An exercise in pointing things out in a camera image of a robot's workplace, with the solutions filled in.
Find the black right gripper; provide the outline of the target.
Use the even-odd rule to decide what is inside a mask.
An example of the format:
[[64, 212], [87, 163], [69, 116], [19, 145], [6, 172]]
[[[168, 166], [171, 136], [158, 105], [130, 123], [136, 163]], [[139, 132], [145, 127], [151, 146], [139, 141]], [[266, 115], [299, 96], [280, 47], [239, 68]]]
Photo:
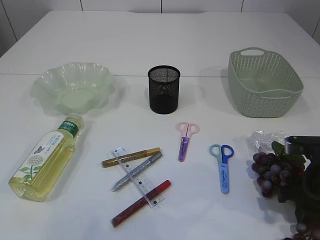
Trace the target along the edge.
[[277, 200], [293, 201], [299, 224], [305, 224], [312, 234], [320, 233], [320, 138], [318, 136], [288, 136], [284, 139], [284, 151], [289, 155], [304, 155], [310, 164], [298, 183], [280, 187]]

